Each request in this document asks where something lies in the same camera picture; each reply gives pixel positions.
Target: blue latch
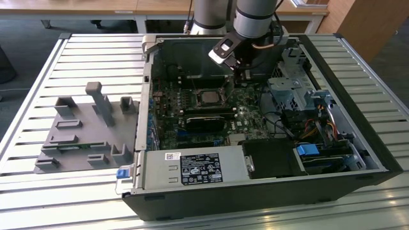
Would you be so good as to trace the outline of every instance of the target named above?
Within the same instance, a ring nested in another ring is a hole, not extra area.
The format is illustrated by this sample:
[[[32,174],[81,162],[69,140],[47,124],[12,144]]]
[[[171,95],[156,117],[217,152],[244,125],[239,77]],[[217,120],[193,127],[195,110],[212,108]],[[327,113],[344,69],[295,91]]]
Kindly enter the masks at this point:
[[[317,146],[315,144],[307,144],[307,145],[300,145],[297,147],[297,152],[300,156],[311,156],[311,155],[319,155],[320,151],[317,149]]]
[[[119,169],[116,171],[116,179],[129,178],[129,169]]]

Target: white sticker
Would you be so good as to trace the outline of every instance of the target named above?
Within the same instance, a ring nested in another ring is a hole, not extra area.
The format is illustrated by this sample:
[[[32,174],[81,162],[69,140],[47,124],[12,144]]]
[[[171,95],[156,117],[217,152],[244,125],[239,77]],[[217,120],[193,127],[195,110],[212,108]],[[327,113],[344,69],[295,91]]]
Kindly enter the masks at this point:
[[[133,13],[133,11],[115,11],[115,13]]]
[[[179,160],[180,159],[180,152],[167,152],[165,153],[165,160]]]

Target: slotted metal surface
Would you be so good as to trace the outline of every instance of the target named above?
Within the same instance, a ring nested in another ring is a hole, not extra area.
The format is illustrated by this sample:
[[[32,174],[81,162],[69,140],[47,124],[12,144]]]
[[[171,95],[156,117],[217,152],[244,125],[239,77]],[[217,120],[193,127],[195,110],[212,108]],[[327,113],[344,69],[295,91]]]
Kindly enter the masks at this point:
[[[0,229],[312,230],[409,225],[407,110],[343,41],[329,35],[311,39],[405,173],[335,202],[164,222],[141,221],[115,193],[115,169],[32,174],[56,115],[51,106],[57,96],[75,95],[77,103],[87,103],[92,99],[85,95],[85,84],[101,81],[111,101],[124,95],[140,99],[141,35],[75,34],[69,40],[59,40],[0,145]],[[317,72],[315,77],[325,88]]]

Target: power supply label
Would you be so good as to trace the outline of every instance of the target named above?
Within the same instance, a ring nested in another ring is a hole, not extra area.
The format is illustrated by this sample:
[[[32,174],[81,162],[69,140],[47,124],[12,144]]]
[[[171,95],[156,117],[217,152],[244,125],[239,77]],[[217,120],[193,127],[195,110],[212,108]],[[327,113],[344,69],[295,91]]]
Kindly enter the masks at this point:
[[[219,153],[180,156],[181,184],[223,182]]]

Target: wooden desk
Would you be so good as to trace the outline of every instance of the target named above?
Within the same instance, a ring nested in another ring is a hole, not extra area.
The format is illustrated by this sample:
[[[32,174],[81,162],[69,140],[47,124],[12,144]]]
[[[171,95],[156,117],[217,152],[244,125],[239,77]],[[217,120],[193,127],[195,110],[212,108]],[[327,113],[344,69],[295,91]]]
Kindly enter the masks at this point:
[[[191,0],[139,0],[135,17],[139,33],[147,33],[147,20],[185,20],[189,13],[189,3]],[[285,21],[308,22],[305,33],[317,31],[323,18],[328,13],[327,9],[299,9],[289,0],[284,0],[281,7],[277,9],[284,25]]]
[[[0,0],[0,19],[133,19],[139,0]]]

